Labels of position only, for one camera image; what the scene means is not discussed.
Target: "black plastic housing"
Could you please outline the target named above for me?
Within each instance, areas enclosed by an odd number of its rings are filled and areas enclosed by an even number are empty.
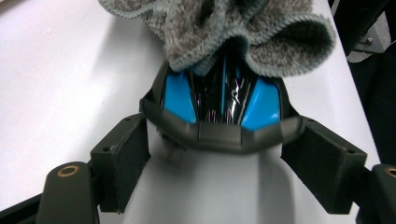
[[[161,107],[163,87],[167,74],[173,71],[164,63],[151,90],[140,100],[140,111],[158,130],[182,147],[226,153],[248,154],[287,144],[297,139],[304,126],[299,116],[292,116],[286,87],[280,78],[270,80],[277,86],[281,121],[271,126],[250,131],[238,125],[209,123],[199,120],[187,123]]]
[[[141,114],[120,121],[91,151],[92,169],[99,176],[102,212],[125,211],[149,160],[146,119]]]
[[[99,223],[87,163],[70,162],[49,172],[35,223]]]
[[[396,167],[378,164],[370,176],[370,189],[382,224],[396,221]]]
[[[367,154],[315,120],[304,118],[304,134],[283,146],[281,158],[330,214],[348,214],[356,177]]]

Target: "white table surface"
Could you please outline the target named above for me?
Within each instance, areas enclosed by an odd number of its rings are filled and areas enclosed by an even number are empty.
[[[331,13],[326,0],[315,11]],[[47,173],[88,161],[91,149],[138,111],[163,62],[162,42],[141,20],[94,0],[0,4],[0,211],[40,193]],[[337,42],[310,74],[285,79],[290,101],[379,163]],[[280,156],[231,156],[172,148],[148,127],[152,154],[123,215],[102,223],[354,223],[328,215]]]

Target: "blue plastic panel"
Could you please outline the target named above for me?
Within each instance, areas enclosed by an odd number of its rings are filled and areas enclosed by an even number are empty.
[[[167,76],[163,107],[188,123],[196,122],[189,80],[184,72]]]
[[[242,127],[255,131],[279,122],[279,104],[277,87],[270,81],[259,77],[242,118]]]

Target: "gray knit fabric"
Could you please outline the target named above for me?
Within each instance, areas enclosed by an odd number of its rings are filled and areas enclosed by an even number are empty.
[[[331,53],[334,31],[312,13],[313,0],[99,0],[110,13],[141,17],[164,41],[175,71],[204,76],[217,49],[237,37],[239,53],[259,75],[307,73]]]

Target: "black mount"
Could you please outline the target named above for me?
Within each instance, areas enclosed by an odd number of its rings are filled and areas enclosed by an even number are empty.
[[[360,208],[357,223],[396,223],[396,167],[369,171],[367,154],[305,117],[300,137],[282,147],[281,158],[329,214]],[[70,162],[47,176],[42,195],[0,213],[0,223],[99,223],[102,212],[123,213],[149,160],[142,115],[123,119],[91,151],[88,163]]]

